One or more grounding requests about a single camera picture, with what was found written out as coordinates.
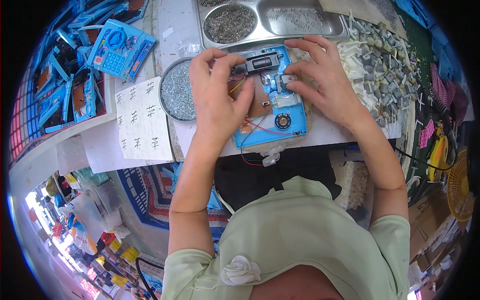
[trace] black cable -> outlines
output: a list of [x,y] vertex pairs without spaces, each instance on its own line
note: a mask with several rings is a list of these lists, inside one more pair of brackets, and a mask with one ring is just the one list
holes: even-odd
[[156,264],[153,264],[151,262],[148,262],[146,261],[145,259],[141,258],[141,257],[137,257],[135,259],[135,266],[137,267],[137,272],[138,272],[138,276],[140,276],[140,279],[142,280],[142,282],[144,283],[145,287],[147,288],[147,291],[150,293],[150,296],[153,298],[153,300],[158,300],[158,298],[153,294],[153,291],[152,289],[149,287],[147,281],[145,280],[145,277],[144,275],[142,274],[142,271],[140,270],[140,265],[139,265],[139,261],[142,261],[146,264],[149,264],[151,266],[154,266],[155,268],[158,268],[158,269],[162,269],[164,270],[164,267],[162,266],[159,266],[159,265],[156,265]]
[[427,166],[429,166],[429,167],[431,167],[431,168],[434,168],[434,169],[436,169],[436,170],[439,170],[439,171],[448,171],[448,170],[450,170],[450,169],[454,166],[454,164],[455,164],[455,162],[456,162],[456,159],[457,159],[457,154],[456,154],[456,152],[455,152],[455,159],[454,159],[454,161],[453,161],[453,164],[452,164],[451,166],[449,166],[448,168],[446,168],[446,169],[442,169],[442,168],[439,168],[439,167],[432,166],[431,164],[428,164],[428,163],[424,162],[423,160],[419,160],[418,158],[412,157],[412,156],[408,155],[407,153],[403,152],[402,150],[398,149],[397,147],[395,147],[395,150],[397,150],[398,152],[400,152],[401,154],[403,154],[403,155],[405,155],[405,156],[407,156],[407,157],[410,157],[410,158],[413,159],[413,160],[416,160],[416,161],[418,161],[418,162],[420,162],[420,163],[423,163],[424,165],[427,165]]

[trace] white plastic part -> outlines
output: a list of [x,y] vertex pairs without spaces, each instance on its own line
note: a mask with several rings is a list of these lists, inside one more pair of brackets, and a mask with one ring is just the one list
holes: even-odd
[[298,103],[301,103],[301,97],[297,93],[293,93],[291,95],[286,95],[286,96],[276,95],[272,99],[272,105],[275,108],[282,108],[285,106],[291,106]]

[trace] red wire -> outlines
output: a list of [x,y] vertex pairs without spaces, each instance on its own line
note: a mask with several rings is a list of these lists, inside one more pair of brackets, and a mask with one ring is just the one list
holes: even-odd
[[243,157],[243,154],[240,154],[240,155],[241,155],[241,158],[243,159],[243,161],[246,162],[247,164],[249,164],[250,166],[260,166],[260,167],[263,167],[263,165],[251,164],[251,163],[249,163],[248,161],[245,160],[245,158]]
[[[260,123],[265,119],[266,116],[267,116],[267,114],[265,114],[265,115],[263,116],[263,118],[260,120],[260,122],[258,122],[258,124],[260,124]],[[243,145],[243,142],[250,136],[250,134],[252,134],[252,132],[253,132],[255,129],[257,129],[258,124],[256,124],[255,128],[253,128],[252,131],[250,131],[250,132],[247,134],[247,136],[241,141],[241,144],[240,144],[240,156],[241,156],[241,158],[243,159],[244,162],[246,162],[247,164],[249,164],[249,165],[251,165],[251,166],[260,166],[260,167],[263,167],[263,165],[251,164],[251,163],[249,163],[249,162],[243,157],[243,152],[242,152],[242,147],[241,147],[241,146]]]
[[[249,123],[249,124],[251,124],[251,125],[254,125],[254,123],[252,123],[252,122],[250,122],[250,121],[248,121],[248,120],[245,120],[245,121],[247,121],[247,123]],[[260,128],[260,129],[262,129],[262,130],[265,130],[266,132],[270,132],[270,133],[281,134],[281,135],[289,135],[289,134],[291,134],[291,133],[286,133],[286,132],[283,133],[283,132],[271,131],[271,130],[268,130],[268,129],[265,129],[265,128],[261,127],[260,125],[257,125],[255,128],[257,128],[257,127]]]

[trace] cardboard box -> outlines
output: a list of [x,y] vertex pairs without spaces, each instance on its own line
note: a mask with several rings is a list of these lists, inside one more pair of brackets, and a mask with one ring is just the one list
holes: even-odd
[[426,246],[431,235],[450,215],[450,208],[445,193],[441,188],[420,199],[408,209],[410,221],[410,261]]

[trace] brown circuit board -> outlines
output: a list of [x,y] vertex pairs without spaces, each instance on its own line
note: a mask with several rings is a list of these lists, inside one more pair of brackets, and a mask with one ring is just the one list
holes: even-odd
[[[262,79],[260,74],[254,74],[248,76],[248,78],[253,78],[253,84],[255,85],[255,95],[253,96],[252,104],[250,105],[250,109],[248,110],[247,118],[255,118],[259,117],[266,112],[272,113],[270,98],[268,97],[268,93],[265,93],[264,87],[262,84]],[[241,80],[238,81],[229,81],[228,82],[228,90],[232,90],[237,84],[239,84]],[[240,91],[242,90],[243,84],[242,82],[231,94],[230,96],[236,100]]]

